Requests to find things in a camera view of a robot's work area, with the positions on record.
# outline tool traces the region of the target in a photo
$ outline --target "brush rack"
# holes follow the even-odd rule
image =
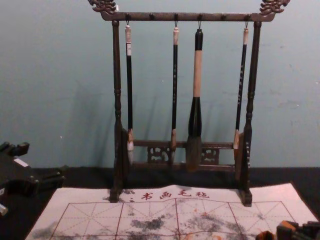
[[[170,158],[171,141],[143,140],[133,141],[135,147],[147,148],[147,162],[133,162],[128,157],[128,131],[123,128],[121,121],[121,64],[119,44],[120,21],[179,21],[179,22],[253,22],[254,32],[252,41],[250,72],[247,92],[245,126],[239,134],[238,149],[233,142],[203,142],[202,159],[199,170],[233,172],[238,183],[239,197],[244,206],[252,205],[250,192],[250,152],[252,141],[252,117],[254,96],[257,80],[260,31],[262,23],[272,22],[284,11],[290,0],[262,0],[258,13],[194,13],[194,12],[119,12],[114,0],[88,0],[93,10],[101,14],[103,20],[112,24],[113,40],[113,81],[115,96],[115,125],[114,125],[114,181],[110,190],[110,202],[117,202],[122,192],[130,169],[186,169],[185,163],[166,161],[164,155]],[[177,141],[177,148],[185,148],[186,141]],[[233,150],[234,164],[219,164],[220,149]]]

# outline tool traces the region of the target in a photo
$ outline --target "dark table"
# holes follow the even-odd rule
[[[52,169],[37,169],[45,174]],[[113,170],[108,168],[77,167],[66,171],[64,187],[111,188]],[[252,187],[292,183],[313,214],[320,216],[320,168],[251,168]],[[166,170],[135,170],[129,175],[127,188],[159,188],[168,185],[203,188],[235,188],[234,177],[226,172]],[[0,240],[24,240],[48,204],[54,191],[42,192],[33,198],[11,195],[6,205],[8,214],[0,218]]]

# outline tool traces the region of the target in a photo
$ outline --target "white cloth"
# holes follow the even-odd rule
[[[110,203],[108,189],[60,188],[26,239],[255,239],[283,220],[317,220],[291,184],[250,190],[252,206],[245,207],[232,189],[127,189]]]

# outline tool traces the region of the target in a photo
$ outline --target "blue wall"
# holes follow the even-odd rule
[[[320,1],[292,0],[262,25],[251,166],[320,167]],[[120,11],[258,12],[257,0],[117,0]],[[132,22],[134,136],[169,140],[173,22]],[[197,22],[179,22],[177,139],[188,137]],[[122,123],[127,128],[125,23],[120,24]],[[243,23],[203,22],[204,141],[232,142]],[[253,35],[240,128],[245,124]],[[0,2],[0,140],[28,141],[33,167],[114,161],[111,23],[86,0]],[[136,148],[135,157],[146,153]],[[184,151],[177,153],[178,161]],[[220,161],[231,163],[232,151]]]

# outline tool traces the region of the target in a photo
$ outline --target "brush handle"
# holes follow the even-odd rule
[[[172,129],[176,129],[176,120],[177,120],[178,37],[179,37],[179,29],[175,27],[173,30]]]
[[[244,76],[245,76],[245,67],[246,67],[248,33],[249,33],[248,28],[245,28],[243,31],[240,81],[239,81],[239,92],[238,92],[238,102],[237,102],[236,121],[235,121],[235,133],[234,133],[234,142],[233,142],[234,149],[238,149],[238,147],[239,147],[239,127],[240,127],[242,95],[243,95],[243,88],[244,88]]]
[[[202,45],[203,32],[198,29],[195,33],[194,73],[193,73],[193,99],[190,111],[188,134],[191,137],[200,137],[202,131],[201,119],[201,73],[202,73]]]
[[[131,64],[131,28],[125,26],[125,46],[126,46],[126,77],[128,91],[128,129],[133,128],[133,109],[132,109],[132,64]]]
[[[172,130],[171,130],[171,150],[176,150],[176,122],[177,122],[177,80],[178,80],[178,38],[179,28],[173,30],[173,93],[172,93]]]

